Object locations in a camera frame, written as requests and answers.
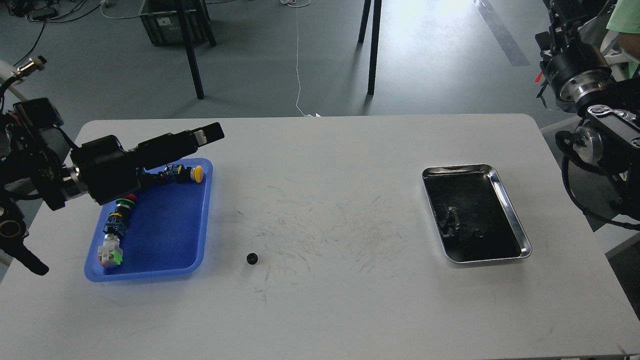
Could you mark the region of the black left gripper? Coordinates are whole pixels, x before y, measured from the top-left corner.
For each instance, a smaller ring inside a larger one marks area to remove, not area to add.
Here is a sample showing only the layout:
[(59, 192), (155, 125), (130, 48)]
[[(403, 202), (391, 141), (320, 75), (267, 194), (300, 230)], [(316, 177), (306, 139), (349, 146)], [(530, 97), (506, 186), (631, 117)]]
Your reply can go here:
[(125, 150), (114, 135), (80, 146), (68, 141), (72, 165), (65, 167), (65, 200), (89, 194), (99, 205), (105, 205), (123, 198), (142, 187), (138, 167), (153, 169), (179, 161), (225, 136), (221, 124), (215, 122), (154, 137), (131, 151)]

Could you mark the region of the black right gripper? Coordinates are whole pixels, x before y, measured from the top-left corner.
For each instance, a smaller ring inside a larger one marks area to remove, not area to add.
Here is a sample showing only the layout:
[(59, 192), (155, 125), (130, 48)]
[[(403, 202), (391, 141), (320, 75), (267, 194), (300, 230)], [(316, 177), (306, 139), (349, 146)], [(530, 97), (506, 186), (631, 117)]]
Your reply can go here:
[(548, 30), (535, 35), (542, 55), (542, 75), (558, 107), (564, 112), (585, 112), (593, 105), (610, 105), (611, 69), (593, 45), (580, 43), (579, 28), (588, 14), (579, 0), (544, 0)]

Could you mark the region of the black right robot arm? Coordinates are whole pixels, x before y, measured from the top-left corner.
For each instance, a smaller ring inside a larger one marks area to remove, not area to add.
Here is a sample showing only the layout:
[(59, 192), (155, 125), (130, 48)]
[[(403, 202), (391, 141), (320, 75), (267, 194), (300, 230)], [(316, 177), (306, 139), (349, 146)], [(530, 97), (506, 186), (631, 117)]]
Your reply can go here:
[(615, 221), (586, 207), (570, 187), (569, 164), (606, 177), (617, 194), (610, 207), (639, 219), (639, 78), (622, 79), (606, 51), (582, 40), (589, 16), (578, 0), (546, 0), (550, 27), (535, 35), (540, 50), (541, 88), (551, 89), (556, 105), (577, 114), (573, 131), (559, 131), (562, 182), (583, 214), (627, 230), (638, 223)]

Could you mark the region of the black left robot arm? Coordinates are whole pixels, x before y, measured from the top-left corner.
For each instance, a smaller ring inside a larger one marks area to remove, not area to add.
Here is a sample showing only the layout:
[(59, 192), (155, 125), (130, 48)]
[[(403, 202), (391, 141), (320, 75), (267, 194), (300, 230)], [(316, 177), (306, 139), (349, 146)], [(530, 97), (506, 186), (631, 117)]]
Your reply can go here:
[(200, 166), (178, 161), (226, 136), (215, 122), (125, 150), (113, 135), (78, 146), (62, 130), (63, 123), (48, 98), (17, 102), (1, 114), (1, 132), (8, 141), (1, 157), (1, 250), (39, 276), (50, 269), (25, 246), (28, 230), (18, 201), (42, 199), (53, 211), (84, 194), (99, 205), (114, 201), (97, 251), (98, 264), (114, 269), (122, 264), (121, 241), (137, 203), (134, 192), (155, 184), (201, 182)]

